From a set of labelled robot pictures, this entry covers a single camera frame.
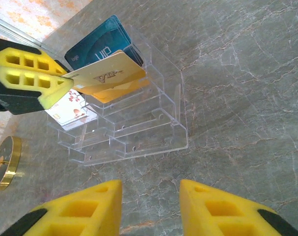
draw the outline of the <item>brass stand base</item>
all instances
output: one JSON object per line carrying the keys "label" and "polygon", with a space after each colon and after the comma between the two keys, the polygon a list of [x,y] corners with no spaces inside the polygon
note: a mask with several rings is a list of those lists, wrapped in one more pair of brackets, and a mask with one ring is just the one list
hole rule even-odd
{"label": "brass stand base", "polygon": [[0,190],[4,190],[16,174],[21,154],[21,140],[8,136],[0,145]]}

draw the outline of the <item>gray marble surface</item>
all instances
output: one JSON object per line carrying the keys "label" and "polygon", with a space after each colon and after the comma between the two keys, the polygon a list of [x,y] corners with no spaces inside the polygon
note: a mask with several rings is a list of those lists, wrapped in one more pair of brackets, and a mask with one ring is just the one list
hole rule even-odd
{"label": "gray marble surface", "polygon": [[45,43],[111,14],[181,69],[189,149],[80,167],[43,112],[17,116],[23,153],[0,192],[0,232],[40,203],[117,178],[123,236],[182,235],[183,178],[270,206],[298,229],[298,0],[93,1]]}

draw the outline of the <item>beige card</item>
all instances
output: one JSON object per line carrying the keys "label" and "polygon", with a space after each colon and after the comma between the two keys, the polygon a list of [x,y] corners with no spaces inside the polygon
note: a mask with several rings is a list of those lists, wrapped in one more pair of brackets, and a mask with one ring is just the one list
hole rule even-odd
{"label": "beige card", "polygon": [[73,89],[92,95],[145,77],[145,71],[123,51],[72,71],[63,77],[74,80]]}

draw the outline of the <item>card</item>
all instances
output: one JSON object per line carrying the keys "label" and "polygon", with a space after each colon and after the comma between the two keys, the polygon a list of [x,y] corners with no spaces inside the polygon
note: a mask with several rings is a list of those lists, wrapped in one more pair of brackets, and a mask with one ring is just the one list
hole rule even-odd
{"label": "card", "polygon": [[63,77],[74,80],[75,90],[93,95],[145,77],[145,71],[121,50]]}
{"label": "card", "polygon": [[132,60],[142,66],[143,60],[131,46],[131,39],[116,15],[109,17],[94,31],[77,43],[65,55],[74,70],[109,57],[123,50]]}
{"label": "card", "polygon": [[96,113],[84,107],[84,98],[74,89],[64,95],[50,109],[45,110],[64,130],[76,128],[97,119]]}
{"label": "card", "polygon": [[94,93],[92,94],[92,97],[96,98],[102,103],[108,103],[128,93],[136,91],[139,88],[145,87],[149,84],[150,84],[149,80],[139,79],[123,85],[113,87],[111,89],[109,88],[102,92]]}

